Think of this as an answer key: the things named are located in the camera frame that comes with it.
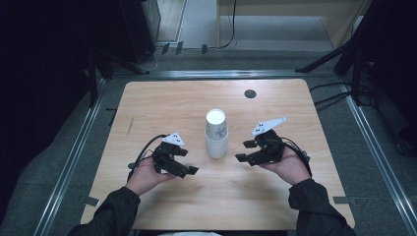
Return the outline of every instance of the black sleeve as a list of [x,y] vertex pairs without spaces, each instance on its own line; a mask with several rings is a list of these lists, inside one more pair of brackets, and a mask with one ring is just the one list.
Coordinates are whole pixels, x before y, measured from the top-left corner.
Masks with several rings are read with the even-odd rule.
[[114,191],[107,196],[88,224],[74,227],[68,235],[128,235],[140,202],[139,197],[126,187]]
[[329,203],[328,191],[313,179],[294,185],[290,190],[289,205],[300,210],[297,235],[355,235],[346,219]]

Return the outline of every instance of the aluminum rail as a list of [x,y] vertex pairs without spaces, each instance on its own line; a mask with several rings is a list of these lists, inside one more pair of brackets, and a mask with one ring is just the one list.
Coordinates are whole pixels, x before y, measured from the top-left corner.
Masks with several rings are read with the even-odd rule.
[[[99,90],[105,91],[106,88],[107,82],[105,80],[101,80],[99,84]],[[86,143],[87,137],[89,136],[89,131],[95,120],[95,116],[97,115],[101,101],[102,95],[98,97],[95,105],[89,109],[83,126],[77,135],[77,138],[67,158],[64,168],[61,171],[61,175],[59,176],[59,179],[51,195],[49,196],[45,210],[43,211],[42,217],[40,218],[40,221],[37,224],[37,227],[34,231],[33,235],[35,236],[48,235],[49,233],[50,227],[52,226],[53,220],[55,219],[58,208],[60,207],[64,195],[67,191],[71,177],[73,176],[74,170],[77,167],[78,160],[84,148],[84,144]]]
[[[349,91],[350,87],[341,86],[341,89],[343,91]],[[410,235],[417,235],[417,215],[414,206],[396,178],[396,175],[392,170],[380,143],[378,142],[370,124],[368,123],[368,120],[366,119],[363,109],[356,106],[356,103],[351,97],[347,97],[347,103],[362,132],[362,135],[365,138],[365,141],[367,142],[372,157],[377,164],[384,181],[386,182],[387,188],[396,207],[398,208],[399,214],[401,215],[408,232]]]

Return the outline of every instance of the person's right hand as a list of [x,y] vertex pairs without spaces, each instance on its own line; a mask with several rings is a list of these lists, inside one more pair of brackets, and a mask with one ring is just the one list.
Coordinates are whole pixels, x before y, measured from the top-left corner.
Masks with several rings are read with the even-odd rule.
[[290,185],[295,185],[311,178],[306,166],[304,166],[295,151],[289,147],[285,147],[282,159],[279,162],[260,164],[260,166],[263,169],[276,173]]

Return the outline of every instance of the person's left hand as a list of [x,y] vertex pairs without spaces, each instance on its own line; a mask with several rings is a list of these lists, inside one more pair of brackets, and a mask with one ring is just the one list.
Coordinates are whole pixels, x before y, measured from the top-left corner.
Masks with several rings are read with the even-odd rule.
[[142,160],[125,187],[140,196],[153,189],[158,184],[175,179],[176,177],[177,176],[169,173],[157,173],[153,165],[153,158],[150,157]]

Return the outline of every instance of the table surface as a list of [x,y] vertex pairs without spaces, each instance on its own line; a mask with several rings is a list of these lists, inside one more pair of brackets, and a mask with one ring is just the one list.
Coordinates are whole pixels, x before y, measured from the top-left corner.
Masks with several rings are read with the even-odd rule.
[[[247,98],[252,89],[255,98]],[[229,149],[215,159],[206,151],[206,114],[213,108],[227,116]],[[188,151],[176,160],[200,170],[195,176],[163,183],[141,196],[133,228],[158,230],[292,230],[298,211],[288,205],[289,184],[259,166],[240,163],[236,153],[251,153],[259,121],[280,117],[274,128],[311,157],[313,178],[328,189],[331,204],[354,219],[349,205],[335,205],[344,197],[322,125],[303,80],[132,82],[126,85],[107,140],[90,197],[102,203],[126,184],[129,169],[144,146],[157,135],[179,132]],[[161,140],[153,143],[154,150]],[[95,206],[86,206],[82,223],[89,222]]]

